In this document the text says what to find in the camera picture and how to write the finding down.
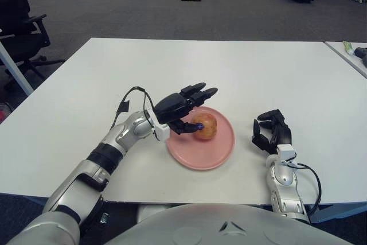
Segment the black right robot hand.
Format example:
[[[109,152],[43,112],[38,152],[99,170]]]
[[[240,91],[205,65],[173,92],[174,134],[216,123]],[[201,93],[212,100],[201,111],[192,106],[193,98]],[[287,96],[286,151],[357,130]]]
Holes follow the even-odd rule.
[[[279,109],[260,114],[253,121],[252,143],[270,155],[278,153],[278,145],[291,145],[291,130],[284,120],[285,118]],[[260,132],[261,127],[271,131],[271,139]]]

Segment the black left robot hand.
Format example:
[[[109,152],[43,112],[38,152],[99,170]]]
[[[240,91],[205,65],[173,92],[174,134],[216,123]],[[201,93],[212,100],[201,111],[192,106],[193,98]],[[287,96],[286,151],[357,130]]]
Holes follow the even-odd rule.
[[[181,119],[189,114],[192,109],[199,107],[204,102],[211,98],[217,91],[217,88],[209,88],[202,90],[206,83],[198,83],[189,85],[181,89],[178,93],[173,93],[160,102],[153,108],[154,114],[160,124],[167,124],[170,130],[176,134],[194,133],[204,128],[204,124],[188,123]]]

